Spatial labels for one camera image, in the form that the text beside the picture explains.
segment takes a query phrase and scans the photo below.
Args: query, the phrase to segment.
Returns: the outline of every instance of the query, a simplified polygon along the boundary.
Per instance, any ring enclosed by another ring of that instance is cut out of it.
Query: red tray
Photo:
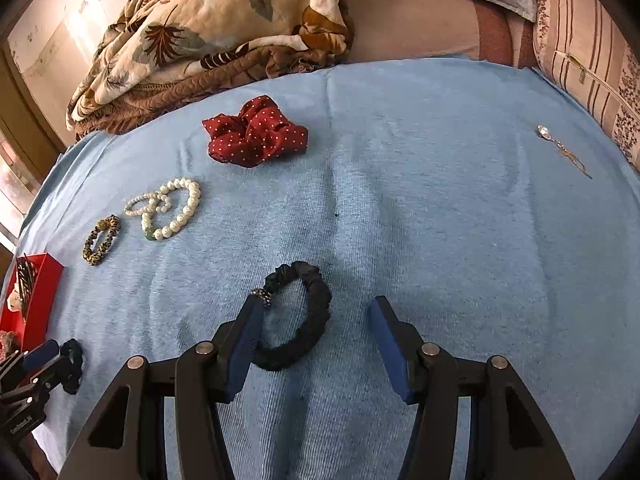
[[[7,308],[6,295],[2,298],[2,305],[0,305],[0,330],[13,332],[22,351],[33,350],[44,343],[53,297],[56,295],[63,269],[62,265],[49,253],[30,254],[27,260],[35,266],[37,276],[31,292],[26,322],[22,321],[20,312],[11,312]],[[15,266],[11,272],[7,294],[14,290],[14,283]]]

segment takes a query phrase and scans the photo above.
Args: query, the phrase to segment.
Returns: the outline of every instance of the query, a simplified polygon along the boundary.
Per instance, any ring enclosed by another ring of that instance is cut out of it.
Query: blue fabric
[[[309,129],[306,155],[252,170],[211,160],[200,121],[265,93]],[[593,180],[538,138],[537,124]],[[202,188],[184,231],[151,242],[139,219],[122,216],[105,261],[82,260],[98,219],[176,176]],[[639,193],[617,147],[571,98],[533,72],[461,59],[284,76],[132,134],[92,135],[56,165],[18,244],[65,266],[49,336],[75,337],[86,351],[78,396],[53,393],[38,439],[59,466],[129,356],[180,355],[233,319],[267,273],[302,259],[321,267],[332,318],[307,358],[281,373],[252,366],[221,407],[238,478],[397,476],[415,408],[393,392],[368,329],[379,294],[453,355],[507,356],[577,478],[597,478],[640,405]],[[287,340],[304,317],[298,282],[274,297],[267,342]],[[168,410],[172,478],[174,439]],[[459,450],[452,478],[463,463]]]

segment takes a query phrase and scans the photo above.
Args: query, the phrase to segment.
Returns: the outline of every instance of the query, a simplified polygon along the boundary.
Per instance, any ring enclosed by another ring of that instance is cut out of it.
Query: bed
[[[306,154],[250,170],[213,161],[201,120],[260,94],[309,129]],[[82,260],[97,219],[174,176],[202,188],[183,231],[151,242],[123,217],[104,262]],[[302,258],[331,287],[332,317],[312,354],[280,373],[252,367],[222,408],[238,478],[398,474],[415,409],[391,390],[367,329],[378,294],[454,355],[508,356],[576,478],[597,478],[638,412],[639,193],[593,118],[539,73],[460,58],[284,76],[133,135],[91,134],[52,170],[18,245],[65,266],[48,335],[86,351],[78,396],[55,392],[36,437],[59,467],[130,355],[160,360],[211,337],[261,278]],[[300,286],[274,298],[270,344],[292,334],[303,302]],[[452,478],[463,463],[461,446]]]

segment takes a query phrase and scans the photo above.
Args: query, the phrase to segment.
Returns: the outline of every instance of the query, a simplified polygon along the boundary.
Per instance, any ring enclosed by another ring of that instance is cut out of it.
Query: silver rivet
[[[144,363],[145,363],[145,359],[143,357],[140,357],[139,355],[135,355],[127,361],[127,366],[132,370],[137,370]]]
[[[507,359],[502,357],[501,355],[494,355],[491,358],[491,364],[494,368],[498,368],[498,370],[504,370],[507,366],[509,366],[509,362]]]
[[[211,341],[201,341],[196,345],[196,354],[207,355],[213,350],[213,343]]]
[[[430,356],[438,355],[440,347],[436,343],[425,343],[422,345],[422,353]]]

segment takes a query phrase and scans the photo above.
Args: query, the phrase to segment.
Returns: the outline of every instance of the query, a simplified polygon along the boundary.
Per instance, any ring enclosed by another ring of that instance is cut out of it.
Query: hair tie
[[[328,321],[331,291],[322,280],[318,267],[306,262],[283,264],[264,279],[264,288],[255,288],[251,294],[260,296],[265,307],[271,304],[271,295],[300,278],[306,289],[306,319],[286,343],[275,348],[266,348],[258,341],[254,364],[263,370],[277,372],[290,367],[307,354],[322,337]]]

